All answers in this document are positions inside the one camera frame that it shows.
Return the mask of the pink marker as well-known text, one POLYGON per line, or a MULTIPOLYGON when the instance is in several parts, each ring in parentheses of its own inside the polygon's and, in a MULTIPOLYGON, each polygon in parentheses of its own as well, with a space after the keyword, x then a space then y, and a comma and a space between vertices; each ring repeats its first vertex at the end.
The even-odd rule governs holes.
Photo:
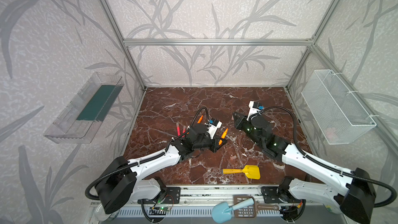
POLYGON ((181 132, 180 132, 180 126, 179 126, 178 122, 176 123, 176 129, 177 129, 177 136, 180 136, 181 132))

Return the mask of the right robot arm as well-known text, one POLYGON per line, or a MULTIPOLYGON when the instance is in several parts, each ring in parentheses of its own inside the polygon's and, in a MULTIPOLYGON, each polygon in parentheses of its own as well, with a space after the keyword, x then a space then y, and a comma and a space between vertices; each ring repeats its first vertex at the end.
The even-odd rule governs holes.
POLYGON ((392 186, 371 179, 365 170, 338 167, 303 151, 297 140, 290 143, 274 135, 270 123, 261 115, 247 117, 234 112, 233 119, 235 128, 243 131, 266 156, 320 180, 309 183, 288 178, 279 188, 281 195, 321 203, 360 224, 369 224, 374 208, 389 205, 397 198, 392 186))

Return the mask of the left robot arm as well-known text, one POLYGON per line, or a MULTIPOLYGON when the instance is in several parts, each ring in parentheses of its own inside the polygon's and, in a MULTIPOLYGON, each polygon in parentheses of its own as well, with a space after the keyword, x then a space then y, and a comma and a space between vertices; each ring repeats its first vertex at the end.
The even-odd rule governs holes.
POLYGON ((167 187, 161 180, 147 179, 147 176, 190 159, 197 150, 217 152, 227 143, 225 135, 216 134, 221 126, 222 123, 214 119, 206 124, 197 123, 173 138, 162 150, 136 159, 114 159, 101 176, 86 188, 85 196, 100 201, 107 215, 130 201, 158 198, 167 187))

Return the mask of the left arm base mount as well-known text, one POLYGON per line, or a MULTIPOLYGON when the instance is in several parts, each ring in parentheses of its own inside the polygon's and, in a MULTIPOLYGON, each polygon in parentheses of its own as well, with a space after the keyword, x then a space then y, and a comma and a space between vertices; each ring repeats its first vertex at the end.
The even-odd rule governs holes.
POLYGON ((165 190, 161 190, 154 199, 144 199, 144 204, 178 204, 180 196, 180 187, 167 187, 165 190))

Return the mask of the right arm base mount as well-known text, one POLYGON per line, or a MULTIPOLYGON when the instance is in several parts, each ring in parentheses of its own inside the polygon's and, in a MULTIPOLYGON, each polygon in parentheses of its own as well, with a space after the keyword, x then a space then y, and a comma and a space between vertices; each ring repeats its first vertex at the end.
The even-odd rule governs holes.
POLYGON ((295 198, 289 191, 293 177, 286 176, 279 186, 263 186, 261 194, 265 203, 300 203, 301 199, 295 198))

